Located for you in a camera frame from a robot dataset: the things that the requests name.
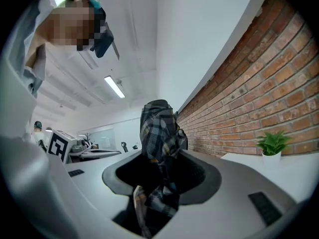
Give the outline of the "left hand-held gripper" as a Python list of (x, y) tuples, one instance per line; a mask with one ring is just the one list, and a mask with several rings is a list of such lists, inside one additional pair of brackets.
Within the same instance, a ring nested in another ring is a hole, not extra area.
[(76, 138), (61, 130), (52, 131), (46, 153), (58, 156), (63, 164), (70, 163), (71, 156), (101, 159), (121, 154), (118, 150), (88, 149), (84, 139)]

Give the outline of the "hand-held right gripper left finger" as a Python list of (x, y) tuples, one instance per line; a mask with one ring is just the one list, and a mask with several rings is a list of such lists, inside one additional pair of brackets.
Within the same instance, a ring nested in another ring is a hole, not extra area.
[(80, 193), (115, 226), (115, 235), (121, 239), (141, 238), (132, 199), (133, 187), (122, 180), (135, 178), (138, 169), (131, 168), (129, 162), (140, 154), (135, 150), (65, 166)]

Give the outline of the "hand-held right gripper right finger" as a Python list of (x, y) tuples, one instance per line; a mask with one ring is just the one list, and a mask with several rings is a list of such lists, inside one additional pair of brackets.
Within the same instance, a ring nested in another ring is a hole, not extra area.
[(238, 162), (183, 150), (182, 155), (221, 175), (219, 189), (205, 178), (186, 193), (191, 201), (156, 234), (157, 239), (274, 239), (294, 217), (297, 204), (279, 186), (257, 170)]

